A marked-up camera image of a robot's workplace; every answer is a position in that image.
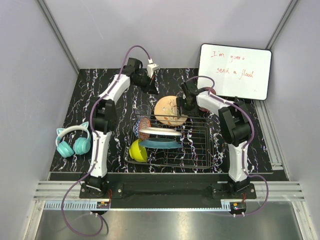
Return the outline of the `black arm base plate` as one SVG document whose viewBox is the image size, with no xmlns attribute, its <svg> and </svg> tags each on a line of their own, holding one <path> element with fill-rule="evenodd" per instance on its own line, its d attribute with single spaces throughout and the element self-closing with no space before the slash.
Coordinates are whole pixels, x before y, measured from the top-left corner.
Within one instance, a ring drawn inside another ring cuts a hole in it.
<svg viewBox="0 0 320 240">
<path fill-rule="evenodd" d="M 108 173 L 102 180 L 102 191 L 80 186 L 81 199 L 112 197 L 123 199 L 132 195 L 186 196 L 196 195 L 213 199 L 257 198 L 254 184 L 247 181 L 240 189 L 232 187 L 226 173 Z"/>
</svg>

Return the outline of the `white watermelon pattern plate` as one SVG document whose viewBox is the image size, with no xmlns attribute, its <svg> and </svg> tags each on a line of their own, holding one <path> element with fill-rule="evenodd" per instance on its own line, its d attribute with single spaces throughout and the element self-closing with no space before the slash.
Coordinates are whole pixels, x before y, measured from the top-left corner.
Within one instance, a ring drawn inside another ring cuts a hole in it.
<svg viewBox="0 0 320 240">
<path fill-rule="evenodd" d="M 182 133 L 170 128 L 162 127 L 146 127 L 139 130 L 140 133 L 161 136 L 182 136 Z"/>
</svg>

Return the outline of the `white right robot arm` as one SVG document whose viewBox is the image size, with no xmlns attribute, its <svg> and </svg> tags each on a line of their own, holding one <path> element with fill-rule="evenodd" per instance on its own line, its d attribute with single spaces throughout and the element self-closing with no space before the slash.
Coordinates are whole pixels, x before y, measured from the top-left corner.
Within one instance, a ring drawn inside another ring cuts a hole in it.
<svg viewBox="0 0 320 240">
<path fill-rule="evenodd" d="M 176 99 L 178 118 L 198 116 L 200 109 L 218 116 L 221 135 L 229 151 L 225 191 L 230 197 L 239 198 L 250 184 L 247 157 L 255 133 L 245 102 L 223 99 L 210 87 L 197 89 L 187 82 L 180 87 L 184 96 Z"/>
</svg>

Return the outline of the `orange bird pattern plate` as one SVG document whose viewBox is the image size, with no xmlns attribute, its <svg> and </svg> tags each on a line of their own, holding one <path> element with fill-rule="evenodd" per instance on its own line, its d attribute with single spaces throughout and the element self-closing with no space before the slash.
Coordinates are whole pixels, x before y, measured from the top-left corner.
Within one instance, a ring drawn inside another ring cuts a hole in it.
<svg viewBox="0 0 320 240">
<path fill-rule="evenodd" d="M 160 123 L 171 127 L 181 126 L 188 119 L 184 115 L 178 118 L 177 97 L 173 95 L 164 96 L 156 103 L 154 116 Z"/>
</svg>

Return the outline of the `yellow green bowl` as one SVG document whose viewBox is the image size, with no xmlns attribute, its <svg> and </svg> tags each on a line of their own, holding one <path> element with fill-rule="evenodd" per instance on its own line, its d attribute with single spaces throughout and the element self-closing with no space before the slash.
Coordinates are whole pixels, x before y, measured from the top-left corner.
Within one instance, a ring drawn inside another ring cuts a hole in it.
<svg viewBox="0 0 320 240">
<path fill-rule="evenodd" d="M 145 163 L 148 159 L 148 154 L 146 148 L 140 146 L 141 142 L 141 139 L 137 139 L 131 144 L 129 148 L 129 155 L 133 160 L 140 163 Z"/>
</svg>

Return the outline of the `teal scalloped plate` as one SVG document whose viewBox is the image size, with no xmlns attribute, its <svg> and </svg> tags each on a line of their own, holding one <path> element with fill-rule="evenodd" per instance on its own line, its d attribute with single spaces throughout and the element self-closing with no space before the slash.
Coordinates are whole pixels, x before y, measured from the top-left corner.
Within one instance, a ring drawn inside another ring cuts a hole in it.
<svg viewBox="0 0 320 240">
<path fill-rule="evenodd" d="M 169 138 L 148 138 L 139 143 L 140 146 L 151 149 L 178 149 L 182 145 Z"/>
</svg>

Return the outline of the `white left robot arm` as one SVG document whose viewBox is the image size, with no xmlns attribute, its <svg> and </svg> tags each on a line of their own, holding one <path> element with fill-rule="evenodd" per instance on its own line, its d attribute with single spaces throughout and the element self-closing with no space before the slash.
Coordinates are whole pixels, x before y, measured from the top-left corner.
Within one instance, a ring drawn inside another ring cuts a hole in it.
<svg viewBox="0 0 320 240">
<path fill-rule="evenodd" d="M 123 93 L 134 85 L 147 94 L 157 94 L 153 80 L 159 65 L 149 58 L 146 75 L 141 74 L 143 64 L 140 60 L 130 57 L 127 64 L 120 68 L 110 85 L 98 97 L 89 116 L 92 132 L 91 163 L 85 185 L 97 198 L 103 198 L 108 193 L 107 155 L 112 132 L 118 126 L 116 103 Z"/>
</svg>

